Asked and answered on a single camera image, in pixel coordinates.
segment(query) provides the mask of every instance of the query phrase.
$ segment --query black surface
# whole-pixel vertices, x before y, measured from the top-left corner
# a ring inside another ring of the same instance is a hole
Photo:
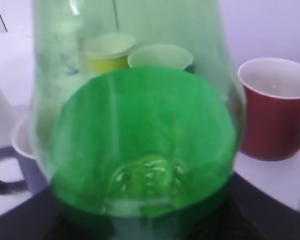
[[[239,175],[220,210],[218,240],[300,240],[300,213],[262,193]],[[190,240],[204,240],[201,223]],[[49,188],[0,217],[0,240],[90,240],[58,212]]]

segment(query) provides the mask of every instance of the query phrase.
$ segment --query light green cup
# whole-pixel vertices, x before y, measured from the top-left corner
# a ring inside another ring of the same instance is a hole
[[[193,55],[186,49],[165,44],[143,46],[128,56],[131,68],[152,66],[185,70],[193,61]]]

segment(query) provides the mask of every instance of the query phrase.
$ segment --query cup rim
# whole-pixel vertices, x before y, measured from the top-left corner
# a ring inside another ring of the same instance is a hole
[[[238,75],[238,78],[240,80],[240,82],[249,90],[259,94],[259,95],[262,95],[262,96],[265,96],[265,97],[269,97],[269,98],[274,98],[274,99],[280,99],[280,100],[300,100],[300,96],[278,96],[278,95],[273,95],[273,94],[269,94],[269,93],[266,93],[266,92],[263,92],[263,91],[260,91],[252,86],[250,86],[248,83],[246,83],[243,79],[243,77],[241,76],[241,73],[243,71],[243,69],[249,65],[249,64],[252,64],[252,63],[255,63],[255,62],[262,62],[262,61],[282,61],[282,62],[286,62],[286,63],[289,63],[289,64],[292,64],[292,65],[295,65],[295,66],[299,66],[300,67],[300,63],[299,62],[296,62],[296,61],[292,61],[292,60],[288,60],[288,59],[284,59],[284,58],[275,58],[275,57],[261,57],[261,58],[255,58],[255,59],[251,59],[251,60],[248,60],[246,61],[245,63],[243,63],[239,68],[238,68],[238,71],[237,71],[237,75]]]
[[[136,49],[135,51],[133,51],[131,54],[129,54],[128,59],[127,59],[129,67],[134,68],[131,58],[136,56],[136,54],[139,54],[140,52],[148,50],[148,49],[157,49],[157,48],[170,48],[170,49],[175,49],[175,50],[185,53],[187,55],[187,60],[185,62],[187,62],[187,63],[184,64],[184,67],[182,68],[183,70],[194,63],[194,56],[191,54],[191,52],[189,52],[187,49],[185,49],[181,46],[174,45],[174,44],[150,44],[150,45],[141,46],[138,49]]]
[[[35,157],[33,155],[28,154],[28,153],[24,152],[23,150],[21,150],[21,148],[17,144],[17,136],[20,133],[20,129],[23,125],[27,125],[28,121],[29,121],[29,117],[27,116],[27,117],[24,117],[24,118],[22,118],[22,120],[17,122],[14,129],[12,130],[11,143],[12,143],[13,148],[15,149],[15,151],[18,154],[20,154],[20,155],[22,155],[22,156],[24,156],[28,159],[35,159]]]
[[[122,50],[115,51],[112,53],[97,53],[93,51],[89,51],[89,45],[93,45],[96,41],[104,41],[104,39],[112,38],[113,36],[120,37],[121,39],[126,40],[126,47]],[[84,54],[91,59],[116,59],[128,55],[128,52],[134,47],[136,44],[136,38],[127,33],[121,32],[110,32],[106,33],[94,38],[87,39],[84,43]]]

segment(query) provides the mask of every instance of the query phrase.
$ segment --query white mug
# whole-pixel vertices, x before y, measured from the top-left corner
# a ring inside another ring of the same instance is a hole
[[[17,159],[24,178],[23,180],[16,182],[0,181],[0,195],[10,195],[16,192],[25,191],[36,194],[48,185],[33,156],[28,128],[28,118],[18,122],[12,131],[12,146],[0,148],[0,161],[6,158]]]

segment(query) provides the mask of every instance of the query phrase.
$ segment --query yellow cup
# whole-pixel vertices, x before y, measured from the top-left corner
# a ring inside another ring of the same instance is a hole
[[[84,53],[90,68],[97,74],[106,74],[128,68],[128,54],[135,38],[125,33],[108,33],[85,42]]]

